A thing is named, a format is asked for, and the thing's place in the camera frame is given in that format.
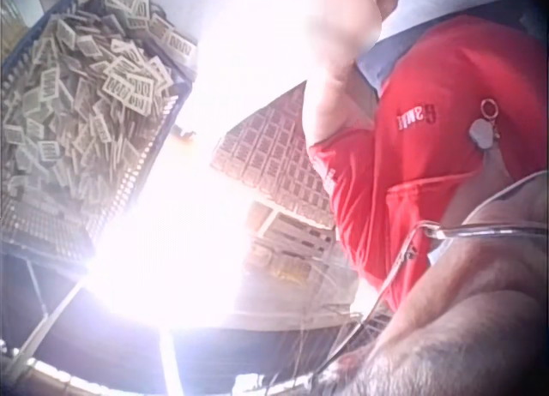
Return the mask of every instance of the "skin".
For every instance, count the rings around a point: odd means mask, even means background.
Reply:
[[[397,2],[374,1],[383,19]],[[356,17],[364,16],[357,12]],[[345,39],[360,45],[360,27],[346,25],[339,26]],[[358,115],[348,93],[358,51],[353,44],[342,46],[313,35],[318,37],[322,40],[312,42],[317,67],[305,90],[308,146],[329,140],[356,123]],[[361,127],[370,128],[367,123]],[[500,175],[500,187],[508,184],[504,178]],[[546,181],[543,176],[512,197],[493,202],[472,222],[522,219],[546,224]],[[487,196],[479,196],[480,201]],[[546,243],[527,238],[453,243],[416,284],[377,342],[338,360],[314,394],[524,394],[513,393],[514,386],[546,349],[546,287]]]

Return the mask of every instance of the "store display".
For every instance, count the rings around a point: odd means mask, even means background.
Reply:
[[[150,162],[182,86],[163,53],[131,37],[138,27],[132,20],[148,28],[149,0],[77,1],[77,9],[44,21],[21,56],[28,65],[18,64],[21,71],[10,70],[9,77],[3,69],[2,104],[3,205],[9,205],[3,232],[20,234],[18,218],[41,211],[36,214],[45,223],[49,218],[48,226],[68,232],[65,244],[73,247],[89,232],[94,239],[122,206],[121,196],[127,199],[134,187],[128,180]],[[87,10],[90,1],[99,4]],[[68,218],[72,227],[65,226]],[[50,254],[67,251],[58,243],[63,237],[38,233]]]

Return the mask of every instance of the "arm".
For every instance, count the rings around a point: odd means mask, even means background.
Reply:
[[[546,223],[545,181],[471,221]],[[454,243],[413,288],[343,394],[506,394],[546,348],[546,286],[543,244]]]

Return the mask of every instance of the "person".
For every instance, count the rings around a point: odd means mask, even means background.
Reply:
[[[338,21],[359,3],[323,2],[330,9],[313,27],[317,66],[303,129],[359,275],[379,289],[421,220],[546,225],[547,175],[535,175],[547,168],[539,42],[468,15],[437,24],[395,65],[368,123],[348,92],[364,28]],[[385,297],[393,320],[375,343],[336,362],[335,387],[323,394],[525,394],[512,392],[546,350],[546,241],[437,246],[419,235],[409,253]]]
[[[480,18],[438,24],[384,83],[372,129],[347,92],[365,31],[348,18],[355,10],[359,20],[376,15],[359,12],[357,0],[323,1],[329,14],[314,26],[322,43],[306,84],[303,130],[341,243],[379,289],[416,223],[459,225],[489,196],[546,169],[546,55],[537,40]],[[414,239],[414,259],[386,297],[393,310],[440,256],[436,247]]]

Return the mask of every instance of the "bright light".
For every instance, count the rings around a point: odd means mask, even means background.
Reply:
[[[156,327],[219,326],[240,286],[251,201],[167,141],[139,206],[104,232],[88,288],[111,311]]]

